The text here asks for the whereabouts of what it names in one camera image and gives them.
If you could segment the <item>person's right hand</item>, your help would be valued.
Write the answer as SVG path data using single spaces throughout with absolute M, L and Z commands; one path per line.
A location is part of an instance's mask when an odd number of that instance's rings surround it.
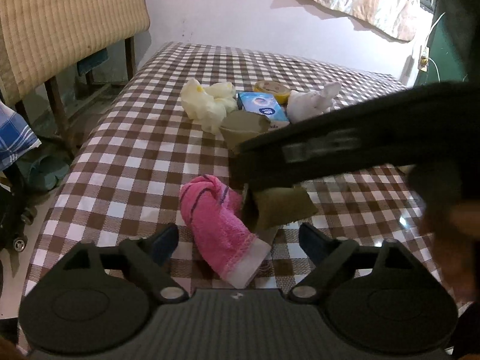
M 473 243 L 479 240 L 479 203 L 427 207 L 419 233 L 433 236 L 430 252 L 456 299 L 470 302 L 479 293 L 473 273 Z

